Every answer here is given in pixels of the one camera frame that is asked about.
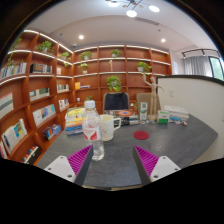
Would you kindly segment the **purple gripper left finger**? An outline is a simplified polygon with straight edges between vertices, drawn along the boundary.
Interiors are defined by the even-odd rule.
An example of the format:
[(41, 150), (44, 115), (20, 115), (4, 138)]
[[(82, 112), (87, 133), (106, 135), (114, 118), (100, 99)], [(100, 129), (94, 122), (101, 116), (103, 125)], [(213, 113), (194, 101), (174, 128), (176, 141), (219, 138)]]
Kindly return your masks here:
[(45, 171), (48, 171), (65, 180), (82, 186), (93, 156), (93, 146), (87, 146), (72, 155), (59, 156), (50, 163)]

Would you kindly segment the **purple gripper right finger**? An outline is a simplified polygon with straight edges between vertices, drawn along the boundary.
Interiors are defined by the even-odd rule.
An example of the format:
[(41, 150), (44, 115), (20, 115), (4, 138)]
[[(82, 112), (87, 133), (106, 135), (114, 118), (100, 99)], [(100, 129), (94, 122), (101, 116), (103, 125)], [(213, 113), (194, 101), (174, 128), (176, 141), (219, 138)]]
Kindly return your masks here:
[(136, 145), (133, 146), (133, 157), (143, 185), (147, 185), (180, 170), (167, 156), (158, 157)]

